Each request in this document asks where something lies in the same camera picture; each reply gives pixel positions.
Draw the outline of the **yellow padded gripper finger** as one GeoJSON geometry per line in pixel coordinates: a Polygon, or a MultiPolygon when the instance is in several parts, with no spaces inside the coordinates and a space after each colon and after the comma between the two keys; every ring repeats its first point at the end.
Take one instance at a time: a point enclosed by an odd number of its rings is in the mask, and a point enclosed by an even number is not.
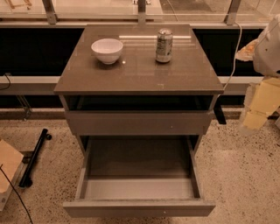
{"type": "Polygon", "coordinates": [[[264,78],[251,83],[246,91],[238,130],[244,136],[255,134],[280,107],[280,79],[264,78]]]}

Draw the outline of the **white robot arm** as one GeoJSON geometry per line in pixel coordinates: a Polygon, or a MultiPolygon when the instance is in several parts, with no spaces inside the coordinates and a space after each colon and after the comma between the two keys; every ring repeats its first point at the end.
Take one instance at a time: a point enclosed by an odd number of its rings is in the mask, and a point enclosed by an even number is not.
{"type": "Polygon", "coordinates": [[[250,83],[245,94],[239,131],[255,134],[280,107],[280,15],[277,14],[261,32],[237,53],[238,60],[252,60],[260,83],[250,83]]]}

